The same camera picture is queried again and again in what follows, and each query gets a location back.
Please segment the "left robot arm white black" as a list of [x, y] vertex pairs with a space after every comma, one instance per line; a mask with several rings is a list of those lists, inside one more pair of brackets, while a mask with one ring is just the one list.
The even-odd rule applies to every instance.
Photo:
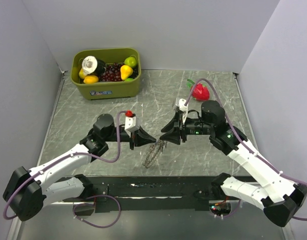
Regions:
[[109, 162], [102, 158], [108, 151], [108, 142], [117, 143], [117, 154], [111, 163], [121, 155], [121, 143], [129, 143], [129, 148], [153, 144], [157, 140], [140, 125], [131, 111], [121, 111], [116, 117], [101, 114], [88, 134], [73, 148], [47, 163], [29, 170], [23, 166], [11, 174], [4, 190], [3, 199], [6, 207], [3, 218], [8, 220], [7, 210], [12, 209], [21, 221], [27, 221], [40, 210], [54, 202], [69, 198], [87, 201], [93, 194], [93, 184], [80, 174], [69, 180], [60, 181], [66, 173], [95, 160]]

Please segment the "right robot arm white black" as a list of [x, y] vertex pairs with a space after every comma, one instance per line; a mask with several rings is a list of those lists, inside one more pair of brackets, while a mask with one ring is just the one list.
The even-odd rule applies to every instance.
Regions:
[[272, 169], [246, 135], [226, 120], [226, 112], [215, 100], [201, 104], [197, 118], [190, 118], [186, 100], [178, 98], [173, 119], [161, 130], [161, 140], [180, 145], [188, 135], [208, 135], [211, 144], [243, 167], [257, 182], [252, 185], [227, 173], [211, 182], [215, 198], [234, 197], [263, 210], [275, 225], [285, 227], [307, 197], [307, 186], [286, 179]]

